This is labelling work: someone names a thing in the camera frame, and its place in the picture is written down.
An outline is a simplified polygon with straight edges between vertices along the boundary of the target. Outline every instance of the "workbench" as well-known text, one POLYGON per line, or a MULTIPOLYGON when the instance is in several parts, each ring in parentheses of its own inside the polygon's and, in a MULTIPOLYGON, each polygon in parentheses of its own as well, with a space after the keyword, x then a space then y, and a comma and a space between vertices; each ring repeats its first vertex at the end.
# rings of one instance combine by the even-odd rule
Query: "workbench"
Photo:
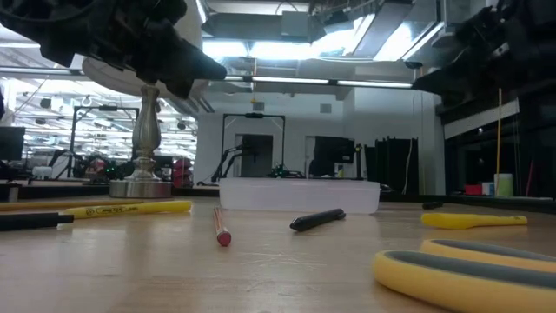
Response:
MULTIPOLYGON (((218 199, 190 200, 188 214, 0 233, 1 311, 442 312, 374 282, 373 255, 445 238, 556 256, 556 216, 520 212, 529 226, 435 230, 420 223, 420 203, 381 203, 372 216, 347 215, 304 233, 288 226, 306 213, 224 210, 233 237, 224 248, 213 226, 218 199)), ((435 212, 518 213, 457 204, 435 212)))

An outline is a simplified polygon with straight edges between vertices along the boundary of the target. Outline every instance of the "metal frame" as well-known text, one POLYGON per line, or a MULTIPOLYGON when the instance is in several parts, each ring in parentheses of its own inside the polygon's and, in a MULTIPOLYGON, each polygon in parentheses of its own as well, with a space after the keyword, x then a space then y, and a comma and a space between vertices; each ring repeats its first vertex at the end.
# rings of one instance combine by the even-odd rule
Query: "metal frame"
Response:
MULTIPOLYGON (((73 107, 73 119, 71 122, 71 139, 69 140, 69 151, 71 153, 73 153, 73 149, 75 148, 75 143, 76 143, 76 127, 77 127, 77 122, 81 121, 81 118, 77 116, 77 113, 79 112, 79 110, 101 110, 104 109, 103 106, 82 106, 82 105, 78 105, 73 107)), ((139 118, 139 109, 137 108, 116 108, 116 111, 118 110, 132 110, 136 113, 136 120, 139 118)), ((136 154, 136 147, 132 148, 131 151, 131 158, 133 158, 133 156, 136 154)), ((69 155, 68 156, 68 178, 71 177, 71 170, 73 168, 73 156, 69 155)))
POLYGON ((226 134, 226 118, 227 117, 245 117, 245 118, 266 118, 266 117, 278 117, 281 118, 282 128, 281 128, 281 165, 284 165, 284 146, 286 142, 286 116, 283 115, 264 115, 260 114, 260 117, 249 117, 248 114, 224 114, 222 115, 222 144, 220 148, 220 155, 224 153, 224 136, 226 134))

